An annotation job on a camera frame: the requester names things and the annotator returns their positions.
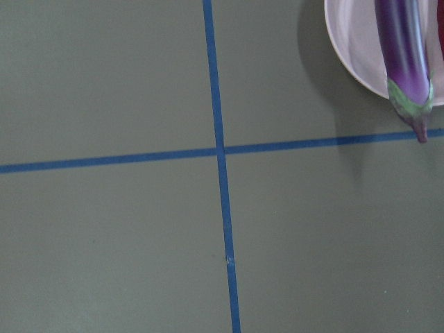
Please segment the purple eggplant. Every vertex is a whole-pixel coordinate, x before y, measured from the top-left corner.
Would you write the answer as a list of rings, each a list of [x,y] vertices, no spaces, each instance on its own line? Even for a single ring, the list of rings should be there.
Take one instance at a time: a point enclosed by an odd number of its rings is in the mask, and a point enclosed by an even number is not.
[[[428,140],[427,123],[434,87],[427,63],[417,1],[374,1],[379,44],[386,69],[388,99],[397,115],[421,144]]]

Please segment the pink plate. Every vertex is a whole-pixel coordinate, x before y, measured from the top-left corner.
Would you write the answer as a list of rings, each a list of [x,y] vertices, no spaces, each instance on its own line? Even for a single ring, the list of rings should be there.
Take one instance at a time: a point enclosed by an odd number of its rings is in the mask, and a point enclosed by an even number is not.
[[[443,105],[443,54],[438,38],[437,1],[419,1],[420,25],[434,86],[434,106]],[[325,1],[332,46],[349,73],[376,95],[389,97],[373,1]]]

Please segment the red chili pepper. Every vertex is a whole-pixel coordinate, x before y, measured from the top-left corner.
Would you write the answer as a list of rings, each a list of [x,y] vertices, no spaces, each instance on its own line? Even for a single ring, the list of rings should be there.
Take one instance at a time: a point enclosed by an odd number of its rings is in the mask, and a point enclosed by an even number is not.
[[[444,57],[444,0],[437,1],[436,20],[438,24],[438,39],[441,47],[441,55]]]

